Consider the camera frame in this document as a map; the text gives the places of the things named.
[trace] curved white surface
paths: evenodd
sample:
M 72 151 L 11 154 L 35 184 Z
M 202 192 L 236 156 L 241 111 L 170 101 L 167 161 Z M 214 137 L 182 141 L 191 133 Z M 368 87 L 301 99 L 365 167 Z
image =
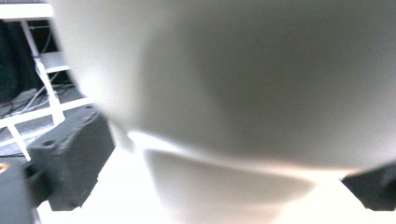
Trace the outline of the curved white surface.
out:
M 323 183 L 349 213 L 315 211 L 341 221 L 363 209 L 337 178 L 396 159 L 393 3 L 52 5 L 74 79 L 136 143 L 175 222 L 291 223 Z

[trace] gray floor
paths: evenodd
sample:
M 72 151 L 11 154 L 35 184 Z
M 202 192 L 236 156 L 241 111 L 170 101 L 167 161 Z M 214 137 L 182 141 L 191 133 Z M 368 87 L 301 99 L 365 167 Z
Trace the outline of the gray floor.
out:
M 58 93 L 58 97 L 61 101 L 61 103 L 66 103 L 70 102 L 73 100 L 77 100 L 81 98 L 81 94 L 78 92 L 78 90 L 73 86 L 73 85 L 62 85 L 62 86 L 54 86 L 54 89 Z M 36 90 L 29 90 L 22 92 L 16 99 L 12 101 L 14 104 L 14 107 L 20 106 L 21 108 L 19 110 L 15 110 L 15 112 L 20 111 L 21 109 L 24 109 L 29 100 L 35 95 Z M 43 104 L 46 102 L 48 99 L 46 93 L 40 95 L 37 97 L 36 100 L 29 106 L 33 107 L 36 105 Z M 43 104 L 42 106 L 39 106 L 35 108 L 34 110 L 40 109 L 40 108 L 45 108 L 49 106 L 48 103 Z M 0 114 L 6 114 L 11 108 L 10 104 L 2 104 L 0 105 Z M 71 109 L 68 111 L 64 111 L 65 116 L 69 116 L 71 113 L 73 113 L 76 109 Z M 34 133 L 43 129 L 47 129 L 52 126 L 52 118 L 51 116 L 46 116 L 40 119 L 34 119 L 30 121 L 26 121 L 24 123 L 20 123 L 16 125 L 16 128 L 18 131 L 21 133 L 22 136 L 29 134 L 29 133 Z M 39 136 L 36 137 L 31 137 L 25 139 L 25 143 L 28 145 L 29 143 L 32 143 L 35 141 Z M 3 131 L 0 132 L 0 156 L 6 156 L 6 155 L 14 155 L 14 154 L 20 154 L 21 151 L 19 147 L 17 146 L 16 143 L 11 143 L 5 146 L 1 146 L 6 142 L 7 140 L 12 139 L 12 135 L 9 132 L 7 128 L 5 128 Z

